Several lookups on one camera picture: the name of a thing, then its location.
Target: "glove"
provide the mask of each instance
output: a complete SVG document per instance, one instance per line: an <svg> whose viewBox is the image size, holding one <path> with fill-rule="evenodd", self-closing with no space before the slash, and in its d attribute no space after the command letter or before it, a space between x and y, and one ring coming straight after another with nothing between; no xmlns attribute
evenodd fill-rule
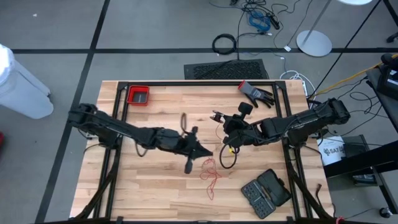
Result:
<svg viewBox="0 0 398 224"><path fill-rule="evenodd" d="M255 88L247 83L245 80L242 81L238 89L249 98L251 103L256 108L259 107L256 100L263 102L265 105L268 106L268 108L271 108L271 105L274 105L275 100L272 98L272 93L259 88Z"/></svg>

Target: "wooden table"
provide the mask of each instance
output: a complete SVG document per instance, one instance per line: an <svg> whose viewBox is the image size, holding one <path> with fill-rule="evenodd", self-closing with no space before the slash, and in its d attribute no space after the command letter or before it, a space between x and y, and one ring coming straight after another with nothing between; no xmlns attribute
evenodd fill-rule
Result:
<svg viewBox="0 0 398 224"><path fill-rule="evenodd" d="M102 83L97 101L99 110L112 114L117 85L118 81ZM292 113L307 110L301 82L288 80L286 85ZM269 86L258 87L272 91ZM285 116L283 99L281 94L279 96ZM242 195L241 187L267 169L273 169L288 189L289 182L280 141L259 147L244 146L232 169L226 170L220 166L218 155L222 145L216 133L221 138L224 133L222 127L217 129L218 123L209 116L213 110L229 115L239 113L238 105L242 101L250 103L238 91L237 86L151 86L148 106L129 105L126 121L138 127L160 126L180 131L180 116L185 112L188 116L187 128L190 130L192 126L198 126L198 139L214 152L217 170L222 178L217 180L214 199L210 200L206 188L211 180L201 180L199 177L201 165L206 158L195 160L192 173L186 175L183 173L185 157L153 150L141 158L136 154L134 141L124 138L111 218L114 220L117 216L123 216L124 220L259 221ZM260 103L259 108L254 108L251 115L246 116L246 121L251 123L275 116L275 108L268 109ZM96 143L89 141L88 146ZM314 140L309 140L308 145L317 149ZM317 184L322 184L319 197L325 210L332 214L333 207L319 154L303 148L301 155L309 191L315 196ZM92 147L86 152L71 217L80 213L96 192L103 156L102 147ZM233 155L225 150L223 158L227 164L232 161ZM297 186L296 189L301 216L304 217L302 195ZM104 216L107 195L104 194L102 201L101 217ZM283 221L287 216L294 217L291 200L277 207L265 221Z"/></svg>

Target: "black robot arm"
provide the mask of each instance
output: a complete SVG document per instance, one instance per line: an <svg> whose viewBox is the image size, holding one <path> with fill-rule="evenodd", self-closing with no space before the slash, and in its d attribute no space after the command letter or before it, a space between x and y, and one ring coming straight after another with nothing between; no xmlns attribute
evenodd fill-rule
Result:
<svg viewBox="0 0 398 224"><path fill-rule="evenodd" d="M252 106L241 103L241 114L227 116L215 111L211 117L222 123L224 118L224 132L228 135L223 142L233 148L254 145L261 146L279 141L285 134L293 146L305 142L308 136L329 124L345 124L350 115L343 102L336 99L318 105L314 109L306 110L286 118L266 118L254 123L247 123L244 117L250 114Z"/></svg>
<svg viewBox="0 0 398 224"><path fill-rule="evenodd" d="M108 116L99 111L95 105L81 103L79 107L69 111L68 122L80 131L98 136L102 146L115 148L119 135L135 140L144 149L160 149L188 157L185 173L192 170L192 160L213 153L205 149L197 140L197 127L181 136L177 131L165 128L138 128L124 121Z"/></svg>

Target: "white bin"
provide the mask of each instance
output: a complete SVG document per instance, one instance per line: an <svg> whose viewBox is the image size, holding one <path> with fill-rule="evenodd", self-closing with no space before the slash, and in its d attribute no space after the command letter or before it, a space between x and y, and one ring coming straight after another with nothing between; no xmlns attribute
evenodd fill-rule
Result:
<svg viewBox="0 0 398 224"><path fill-rule="evenodd" d="M0 105L40 119L54 110L49 94L42 82L14 60L11 50L0 44Z"/></svg>

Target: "black tool case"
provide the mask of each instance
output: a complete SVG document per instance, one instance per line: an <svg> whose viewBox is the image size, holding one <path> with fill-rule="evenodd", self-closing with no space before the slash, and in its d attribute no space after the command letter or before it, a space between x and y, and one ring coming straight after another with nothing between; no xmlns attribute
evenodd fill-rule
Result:
<svg viewBox="0 0 398 224"><path fill-rule="evenodd" d="M257 216L263 219L291 198L290 192L284 185L285 183L276 176L275 172L269 169L241 190Z"/></svg>

